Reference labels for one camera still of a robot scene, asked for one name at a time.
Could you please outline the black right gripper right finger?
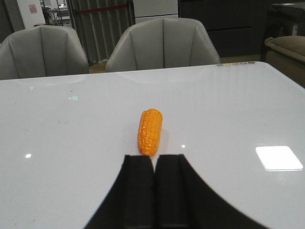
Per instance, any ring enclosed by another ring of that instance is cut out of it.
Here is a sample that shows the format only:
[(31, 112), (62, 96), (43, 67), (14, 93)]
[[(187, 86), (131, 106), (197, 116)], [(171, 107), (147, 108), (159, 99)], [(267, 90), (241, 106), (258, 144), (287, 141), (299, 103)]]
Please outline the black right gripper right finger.
[(184, 155), (159, 156), (155, 168), (158, 229), (262, 229), (220, 197)]

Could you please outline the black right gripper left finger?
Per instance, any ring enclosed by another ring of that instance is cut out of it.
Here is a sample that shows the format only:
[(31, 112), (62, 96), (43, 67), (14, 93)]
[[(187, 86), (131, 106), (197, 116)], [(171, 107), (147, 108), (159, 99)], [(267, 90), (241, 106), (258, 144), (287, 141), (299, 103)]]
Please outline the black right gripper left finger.
[(154, 228), (153, 184), (151, 159), (126, 155), (112, 188), (85, 228)]

